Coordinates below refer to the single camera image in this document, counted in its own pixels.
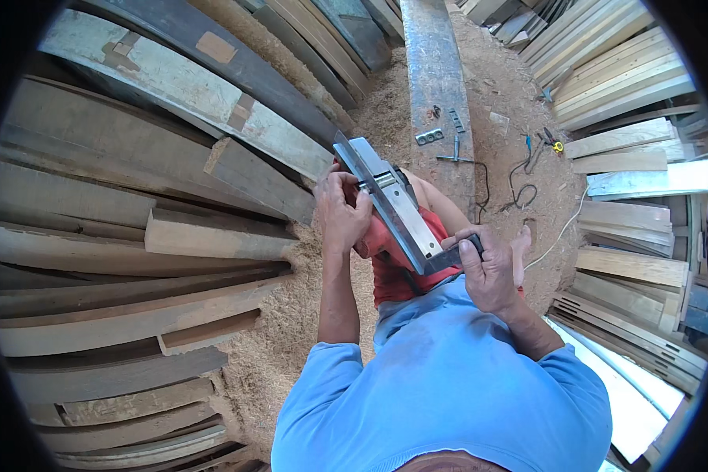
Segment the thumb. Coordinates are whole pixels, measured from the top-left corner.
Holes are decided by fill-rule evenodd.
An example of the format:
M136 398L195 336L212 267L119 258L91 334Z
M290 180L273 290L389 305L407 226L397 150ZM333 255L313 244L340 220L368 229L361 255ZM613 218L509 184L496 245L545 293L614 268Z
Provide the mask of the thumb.
M485 272L482 270L482 259L477 252L477 248L467 240L459 241L459 257L461 266L467 278L480 280Z

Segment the sleeve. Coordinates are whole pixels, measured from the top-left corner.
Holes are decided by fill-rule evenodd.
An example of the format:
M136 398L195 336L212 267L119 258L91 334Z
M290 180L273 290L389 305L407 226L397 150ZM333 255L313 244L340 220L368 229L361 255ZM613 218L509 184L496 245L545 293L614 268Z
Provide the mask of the sleeve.
M314 345L278 414L276 440L286 434L311 432L330 403L349 388L362 369L359 345Z

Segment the white cable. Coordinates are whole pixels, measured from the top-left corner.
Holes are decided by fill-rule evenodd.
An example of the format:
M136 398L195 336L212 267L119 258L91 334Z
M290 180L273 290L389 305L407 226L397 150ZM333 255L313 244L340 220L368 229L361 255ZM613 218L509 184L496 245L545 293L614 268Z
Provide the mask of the white cable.
M564 228L562 228L562 229L561 229L561 232L559 233L559 237L556 238L556 241L554 241L553 244L550 245L550 247L548 248L548 250L545 251L545 252L543 253L543 255L541 255L539 258L537 258L537 259L533 260L532 262L530 262L529 264L527 264L527 265L525 266L525 270L527 270L527 269L529 269L530 267L534 266L535 264L537 264L538 262L540 262L544 257L546 257L546 256L548 255L548 253L550 252L550 250L553 249L553 247L557 244L557 242L559 242L559 240L561 240L561 236L564 235L564 231L566 231L566 228L569 227L569 224L570 224L571 222L573 222L573 221L575 220L575 218L577 217L577 215L582 211L582 203L585 201L585 194L587 193L587 190L588 190L589 188L590 188L590 184L587 184L587 187L585 187L585 192L583 192L583 193L582 193L582 197L580 197L580 208L577 208L577 212L574 213L571 218L569 218L569 221L566 222L566 224L564 225Z

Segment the sawdust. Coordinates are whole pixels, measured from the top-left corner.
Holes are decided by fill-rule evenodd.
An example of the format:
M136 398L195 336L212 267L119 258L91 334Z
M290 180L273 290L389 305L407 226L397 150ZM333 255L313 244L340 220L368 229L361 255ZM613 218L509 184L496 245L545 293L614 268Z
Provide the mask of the sawdust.
M189 3L270 63L337 127L343 131L353 127L349 115L310 70L239 4L233 0L189 0Z
M540 156L533 175L515 177L515 185L532 183L538 196L528 208L497 211L511 199L507 175L527 153L525 138L538 142L536 131L547 126L562 137L548 109L534 101L539 93L530 83L529 70L516 54L501 47L489 35L463 18L453 14L452 20L460 46L470 101L475 159L489 168L491 199L488 212L481 221L491 225L503 238L511 240L525 218L538 222L538 240L527 261L542 254L556 240L563 224L578 205L584 190L584 178L572 174L565 158L548 148ZM365 136L378 153L392 163L409 167L411 157L409 88L406 55L403 48L393 51L393 64L372 76L373 91L352 113L356 121L355 135ZM509 118L506 137L494 132L489 113ZM485 198L484 175L480 166L476 173L477 199ZM254 330L239 333L219 346L230 356L223 369L227 401L214 402L218 412L229 415L241 425L243 443L250 444L257 456L269 461L273 444L275 419L283 401L316 342L321 292L321 241L319 232L295 226L300 244L290 258L296 277L275 290L262 304L263 316ZM574 257L579 246L575 228L525 275L525 296L538 313L546 311L559 283L573 277ZM372 335L377 311L373 307L372 267L368 260L352 254L352 287L361 317L361 346L364 361L372 359Z

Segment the stacked lumber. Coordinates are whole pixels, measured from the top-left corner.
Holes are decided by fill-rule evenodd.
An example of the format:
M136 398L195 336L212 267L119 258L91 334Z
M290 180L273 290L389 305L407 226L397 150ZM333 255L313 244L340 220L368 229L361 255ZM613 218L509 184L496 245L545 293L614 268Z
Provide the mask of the stacked lumber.
M576 268L572 287L554 296L551 319L695 394L708 364L680 331L691 288L688 263L586 246Z

